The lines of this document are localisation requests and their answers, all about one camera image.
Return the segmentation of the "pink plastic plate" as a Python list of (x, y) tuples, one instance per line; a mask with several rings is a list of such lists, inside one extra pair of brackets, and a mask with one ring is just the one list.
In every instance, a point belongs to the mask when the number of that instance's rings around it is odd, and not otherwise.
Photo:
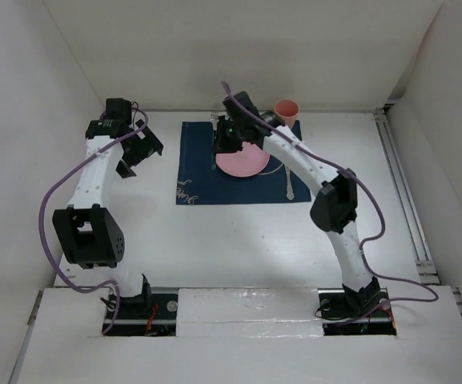
[(270, 161), (270, 154), (256, 144), (244, 143), (243, 148), (231, 154), (217, 154), (215, 163), (222, 172), (237, 178), (256, 176)]

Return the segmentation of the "pink plastic cup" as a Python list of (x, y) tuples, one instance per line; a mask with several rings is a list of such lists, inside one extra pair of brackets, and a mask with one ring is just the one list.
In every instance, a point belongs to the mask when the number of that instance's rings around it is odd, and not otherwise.
[(298, 105), (292, 100), (284, 99), (275, 104), (274, 110), (275, 113), (286, 123), (286, 126), (292, 129), (298, 118)]

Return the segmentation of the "dark blue cloth placemat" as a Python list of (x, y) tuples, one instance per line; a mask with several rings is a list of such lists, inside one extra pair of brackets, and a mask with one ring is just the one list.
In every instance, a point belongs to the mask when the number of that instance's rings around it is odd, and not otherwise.
[(180, 138), (176, 203), (178, 205), (244, 205), (310, 202), (311, 192), (295, 174), (291, 182), (295, 197), (286, 197), (283, 164), (270, 157), (256, 176), (237, 178), (220, 168), (211, 169), (212, 125), (184, 122)]

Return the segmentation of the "fork with green handle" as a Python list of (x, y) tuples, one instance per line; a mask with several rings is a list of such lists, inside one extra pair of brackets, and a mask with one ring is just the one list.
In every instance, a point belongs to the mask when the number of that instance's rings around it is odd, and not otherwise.
[[(216, 107), (215, 110), (211, 112), (210, 115), (210, 121), (212, 125), (212, 143), (215, 143), (215, 138), (217, 134), (217, 128), (218, 128), (218, 121), (219, 121), (219, 108)], [(211, 169), (215, 170), (217, 165), (216, 165), (216, 160), (215, 160), (216, 154), (214, 152), (211, 153)]]

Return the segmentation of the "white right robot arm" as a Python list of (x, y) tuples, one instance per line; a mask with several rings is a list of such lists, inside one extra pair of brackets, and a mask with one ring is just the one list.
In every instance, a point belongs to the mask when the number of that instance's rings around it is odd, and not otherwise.
[(223, 105), (227, 115), (218, 117), (213, 152), (232, 154), (246, 142), (255, 144), (305, 184), (315, 197), (311, 220), (327, 235), (341, 269), (344, 305), (352, 317), (366, 314), (379, 300), (380, 284), (360, 252), (355, 175), (311, 157), (308, 147), (274, 112), (258, 112), (247, 92), (227, 96)]

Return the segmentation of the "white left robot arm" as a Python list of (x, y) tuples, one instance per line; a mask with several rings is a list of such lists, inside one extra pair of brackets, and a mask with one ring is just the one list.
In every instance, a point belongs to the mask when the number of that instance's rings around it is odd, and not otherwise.
[(87, 127), (86, 160), (66, 208), (52, 222), (66, 260), (84, 270), (96, 270), (119, 285), (125, 307), (135, 317), (153, 306), (145, 276), (123, 261), (125, 238), (108, 204), (114, 177), (131, 178), (133, 170), (163, 144), (148, 127), (148, 119), (133, 119), (137, 109), (124, 98), (108, 98), (101, 117)]

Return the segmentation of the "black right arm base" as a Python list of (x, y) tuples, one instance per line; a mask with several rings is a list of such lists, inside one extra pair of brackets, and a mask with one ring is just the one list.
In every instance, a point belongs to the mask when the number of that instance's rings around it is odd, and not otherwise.
[(397, 335), (392, 311), (380, 307), (388, 293), (377, 278), (359, 292), (343, 286), (318, 289), (317, 294), (315, 317), (323, 322), (324, 336)]

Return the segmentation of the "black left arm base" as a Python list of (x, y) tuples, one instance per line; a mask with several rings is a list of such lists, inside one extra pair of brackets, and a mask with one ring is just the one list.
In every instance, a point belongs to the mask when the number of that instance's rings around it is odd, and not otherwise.
[(173, 337), (176, 335), (179, 288), (152, 287), (143, 277), (142, 293), (124, 297), (115, 312), (116, 297), (100, 298), (106, 306), (102, 334), (111, 337)]

